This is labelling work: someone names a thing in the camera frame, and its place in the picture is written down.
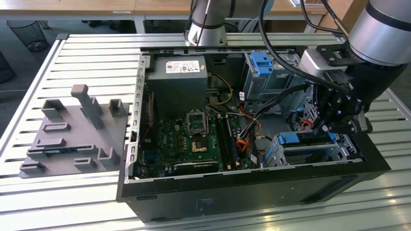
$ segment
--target motherboard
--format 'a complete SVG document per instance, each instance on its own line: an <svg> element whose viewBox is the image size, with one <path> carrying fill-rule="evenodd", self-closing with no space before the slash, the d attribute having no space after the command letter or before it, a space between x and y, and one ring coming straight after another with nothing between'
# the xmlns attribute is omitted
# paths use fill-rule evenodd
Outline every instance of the motherboard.
<svg viewBox="0 0 411 231"><path fill-rule="evenodd" d="M143 152L144 178L247 169L249 158L237 153L237 116L191 111L184 118L160 120L155 148Z"/></svg>

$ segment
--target green motherboard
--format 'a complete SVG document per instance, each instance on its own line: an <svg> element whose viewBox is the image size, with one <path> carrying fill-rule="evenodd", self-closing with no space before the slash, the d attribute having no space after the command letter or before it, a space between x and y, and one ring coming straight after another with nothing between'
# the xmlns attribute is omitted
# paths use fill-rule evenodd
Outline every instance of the green motherboard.
<svg viewBox="0 0 411 231"><path fill-rule="evenodd" d="M240 119L236 116L228 118L231 132L236 137L240 132ZM216 116L204 117L193 115L189 118L176 120L160 120L157 126L156 151L147 150L144 153L145 177L167 176L172 165L192 162L217 162L219 171L224 171L220 140L216 128ZM237 169L249 167L249 158L239 158Z"/></svg>

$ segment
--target blue latch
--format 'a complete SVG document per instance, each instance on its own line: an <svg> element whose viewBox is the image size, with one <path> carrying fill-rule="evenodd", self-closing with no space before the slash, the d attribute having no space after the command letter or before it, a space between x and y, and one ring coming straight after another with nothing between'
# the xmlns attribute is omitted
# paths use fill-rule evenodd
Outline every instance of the blue latch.
<svg viewBox="0 0 411 231"><path fill-rule="evenodd" d="M328 136L329 136L332 142L335 142L336 141L336 135L332 132L328 132Z"/></svg>
<svg viewBox="0 0 411 231"><path fill-rule="evenodd" d="M272 60L265 52L251 52L251 62L256 68L257 76L269 76L273 71Z"/></svg>
<svg viewBox="0 0 411 231"><path fill-rule="evenodd" d="M300 139L297 138L297 135L295 133L283 133L277 136L277 141L280 142L280 144L299 143Z"/></svg>
<svg viewBox="0 0 411 231"><path fill-rule="evenodd" d="M265 153L265 155L264 155L264 158L263 158L261 163L264 163L264 162L265 162L265 160L268 159L268 157L269 157L271 153L272 153L272 148L269 148L269 149L268 149L268 151L267 151L267 153Z"/></svg>

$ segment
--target metal slat table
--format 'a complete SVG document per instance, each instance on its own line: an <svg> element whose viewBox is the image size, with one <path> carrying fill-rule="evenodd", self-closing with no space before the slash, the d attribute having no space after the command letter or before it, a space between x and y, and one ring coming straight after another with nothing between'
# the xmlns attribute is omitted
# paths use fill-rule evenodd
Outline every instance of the metal slat table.
<svg viewBox="0 0 411 231"><path fill-rule="evenodd" d="M335 44L331 35L271 34L273 45ZM232 34L229 45L263 45L260 36ZM177 34L71 35L56 40L0 140L0 230L369 230L411 228L411 113L387 90L367 116L369 134L392 168L324 203L144 224L116 203L119 172L20 179L19 166L44 117L45 99L79 104L73 84L87 84L100 103L132 104L139 48L184 46Z"/></svg>

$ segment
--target wire mesh trash can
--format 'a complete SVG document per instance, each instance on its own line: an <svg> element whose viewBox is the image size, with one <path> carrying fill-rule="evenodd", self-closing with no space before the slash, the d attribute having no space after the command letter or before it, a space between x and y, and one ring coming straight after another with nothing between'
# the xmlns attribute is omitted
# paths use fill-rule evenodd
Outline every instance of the wire mesh trash can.
<svg viewBox="0 0 411 231"><path fill-rule="evenodd" d="M0 52L0 83L4 83L15 76L12 67L9 66L3 53Z"/></svg>
<svg viewBox="0 0 411 231"><path fill-rule="evenodd" d="M7 21L7 25L29 51L41 51L48 47L37 21Z"/></svg>

